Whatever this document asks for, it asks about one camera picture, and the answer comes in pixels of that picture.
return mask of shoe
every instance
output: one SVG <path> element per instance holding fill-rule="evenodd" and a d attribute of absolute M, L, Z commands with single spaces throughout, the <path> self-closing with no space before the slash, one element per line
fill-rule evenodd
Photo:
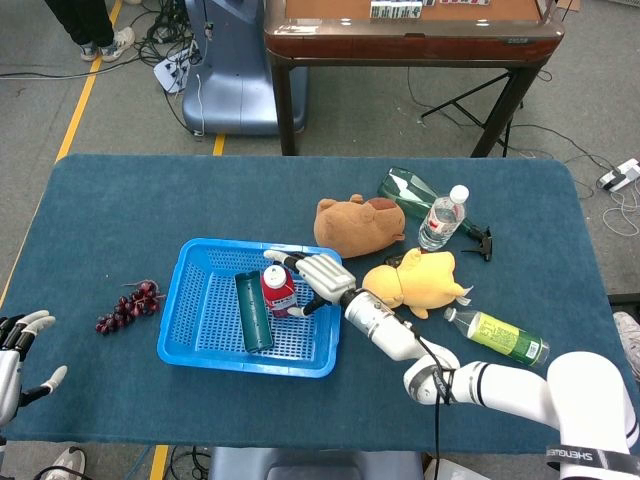
<path fill-rule="evenodd" d="M 631 371 L 640 382 L 640 325 L 627 312 L 616 312 L 613 321 L 618 328 L 622 348 L 631 365 Z"/>
<path fill-rule="evenodd" d="M 108 47 L 100 47 L 102 60 L 105 62 L 115 62 L 135 41 L 136 35 L 133 33 L 131 27 L 118 30 L 113 35 L 113 43 L 111 45 Z"/>
<path fill-rule="evenodd" d="M 80 45 L 80 49 L 82 50 L 80 58 L 85 62 L 93 62 L 96 58 L 98 58 L 98 46 L 95 42 L 89 42 L 85 43 L 84 45 Z"/>
<path fill-rule="evenodd" d="M 69 447 L 58 457 L 52 466 L 67 467 L 74 472 L 84 474 L 87 457 L 77 447 Z M 81 477 L 64 470 L 49 470 L 44 480 L 80 480 Z"/>

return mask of plastic basket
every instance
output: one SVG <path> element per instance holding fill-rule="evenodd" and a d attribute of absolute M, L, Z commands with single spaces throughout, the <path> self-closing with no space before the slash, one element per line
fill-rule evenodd
<path fill-rule="evenodd" d="M 269 312 L 274 347 L 247 353 L 234 276 L 264 270 L 268 249 L 304 253 L 333 250 L 271 243 L 196 238 L 183 245 L 173 272 L 162 315 L 158 355 L 173 365 L 243 372 L 324 377 L 335 365 L 341 310 L 325 306 L 307 318 L 276 318 Z M 313 297 L 294 275 L 298 304 Z"/>

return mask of red bottle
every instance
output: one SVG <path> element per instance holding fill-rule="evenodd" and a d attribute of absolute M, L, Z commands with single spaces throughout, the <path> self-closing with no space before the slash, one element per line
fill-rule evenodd
<path fill-rule="evenodd" d="M 280 265 L 271 265 L 260 277 L 265 303 L 274 317 L 288 317 L 287 308 L 296 306 L 293 277 Z"/>

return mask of grapes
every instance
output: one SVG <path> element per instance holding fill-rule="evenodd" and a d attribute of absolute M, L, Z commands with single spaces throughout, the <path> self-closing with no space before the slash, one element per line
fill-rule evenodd
<path fill-rule="evenodd" d="M 165 295 L 159 294 L 158 284 L 153 280 L 144 280 L 137 287 L 128 297 L 123 295 L 118 299 L 113 313 L 98 317 L 95 326 L 97 333 L 108 335 L 135 322 L 136 317 L 150 317 L 160 310 L 160 299 Z"/>

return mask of floor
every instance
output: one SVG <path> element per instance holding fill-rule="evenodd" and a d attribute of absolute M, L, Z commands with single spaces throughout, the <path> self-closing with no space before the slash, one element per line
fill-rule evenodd
<path fill-rule="evenodd" d="M 108 0 L 111 7 L 113 0 Z M 27 20 L 23 12 L 29 12 Z M 141 7 L 125 5 L 118 26 L 129 24 Z M 0 3 L 0 73 L 35 70 L 53 74 L 87 71 L 87 64 L 44 2 Z M 517 113 L 518 124 L 535 123 L 571 137 L 589 152 L 618 165 L 640 155 L 640 9 L 605 0 L 583 0 L 579 13 L 565 21 L 566 37 L 547 65 L 550 82 L 537 80 Z M 136 23 L 136 33 L 146 30 Z M 443 116 L 417 122 L 424 109 L 406 87 L 406 69 L 317 68 L 311 73 L 310 117 L 300 138 L 305 155 L 467 156 L 479 132 L 457 127 Z M 411 84 L 422 102 L 437 104 L 484 80 L 489 70 L 411 70 Z M 71 120 L 84 79 L 0 81 L 0 285 L 15 258 Z M 482 115 L 497 94 L 488 89 L 465 105 Z M 451 112 L 459 121 L 456 112 Z M 211 154 L 214 136 L 196 138 L 168 111 L 151 70 L 133 63 L 96 78 L 70 152 Z M 580 155 L 558 136 L 529 127 L 513 130 L 512 144 L 522 153 L 551 153 L 560 161 Z M 276 138 L 228 137 L 224 154 L 278 154 Z M 575 179 L 593 186 L 601 169 L 585 157 L 568 164 Z M 590 187 L 576 184 L 582 197 Z M 640 236 L 610 231 L 603 212 L 615 206 L 596 191 L 582 201 L 602 275 L 610 293 L 638 291 Z M 633 230 L 614 212 L 611 224 Z M 137 445 L 84 445 L 93 478 L 123 478 L 143 451 Z M 10 443 L 3 474 L 30 479 L 62 451 L 59 444 Z M 555 478 L 541 456 L 446 455 L 492 479 Z M 133 477 L 148 478 L 152 453 Z M 190 478 L 190 466 L 184 467 Z"/>

